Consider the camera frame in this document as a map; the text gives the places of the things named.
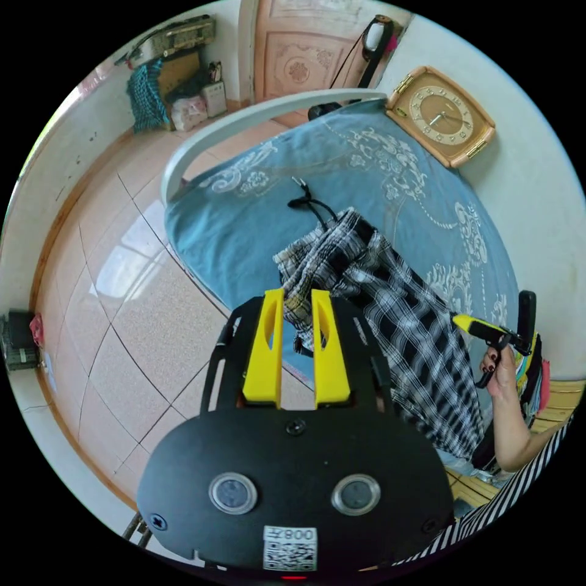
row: wall clock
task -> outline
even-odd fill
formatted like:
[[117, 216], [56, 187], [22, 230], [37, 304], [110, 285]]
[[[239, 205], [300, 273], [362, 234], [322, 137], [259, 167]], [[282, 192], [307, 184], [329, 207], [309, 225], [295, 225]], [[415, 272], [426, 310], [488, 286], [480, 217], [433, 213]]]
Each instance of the wall clock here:
[[445, 167], [461, 167], [494, 138], [482, 106], [429, 65], [417, 67], [395, 88], [386, 114]]

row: clock face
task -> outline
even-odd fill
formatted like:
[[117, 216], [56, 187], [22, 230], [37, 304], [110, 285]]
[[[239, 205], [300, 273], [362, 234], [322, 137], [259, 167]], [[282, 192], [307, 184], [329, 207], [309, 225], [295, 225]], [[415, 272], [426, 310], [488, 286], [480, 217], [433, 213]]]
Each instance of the clock face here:
[[418, 130], [437, 143], [461, 145], [472, 137], [474, 122], [468, 106], [448, 89], [421, 87], [411, 97], [409, 111]]

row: bed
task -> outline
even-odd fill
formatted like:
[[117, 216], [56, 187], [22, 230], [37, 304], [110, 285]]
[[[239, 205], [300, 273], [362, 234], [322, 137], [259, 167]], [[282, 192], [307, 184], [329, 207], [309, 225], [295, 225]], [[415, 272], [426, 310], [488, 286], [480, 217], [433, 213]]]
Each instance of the bed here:
[[[169, 160], [161, 197], [165, 229], [186, 269], [228, 309], [280, 287], [273, 256], [317, 225], [289, 209], [302, 192], [334, 212], [354, 207], [458, 313], [516, 328], [518, 287], [501, 237], [457, 170], [444, 168], [385, 115], [386, 94], [368, 89], [305, 92], [240, 110], [198, 131]], [[288, 130], [185, 184], [190, 163], [211, 146], [287, 112], [359, 99]], [[286, 324], [283, 361], [312, 386], [313, 362], [294, 351]], [[478, 373], [484, 342], [467, 339]], [[492, 420], [485, 390], [479, 400]], [[465, 463], [444, 463], [462, 473]]]

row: qr code label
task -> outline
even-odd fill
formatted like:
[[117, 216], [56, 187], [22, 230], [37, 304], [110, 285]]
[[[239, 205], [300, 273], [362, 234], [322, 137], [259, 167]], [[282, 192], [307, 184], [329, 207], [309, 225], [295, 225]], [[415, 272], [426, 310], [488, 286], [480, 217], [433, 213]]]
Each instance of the qr code label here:
[[314, 527], [264, 528], [265, 570], [312, 572], [317, 570], [317, 529]]

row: person's hand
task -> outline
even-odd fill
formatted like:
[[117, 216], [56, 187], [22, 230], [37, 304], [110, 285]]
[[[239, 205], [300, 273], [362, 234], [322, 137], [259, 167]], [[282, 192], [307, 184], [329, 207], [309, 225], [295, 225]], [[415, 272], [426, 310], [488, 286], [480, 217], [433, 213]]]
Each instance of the person's hand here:
[[497, 351], [489, 347], [480, 363], [482, 372], [494, 372], [487, 384], [487, 391], [493, 398], [517, 399], [517, 381], [515, 354], [513, 349], [506, 345], [501, 350], [501, 361], [496, 366]]

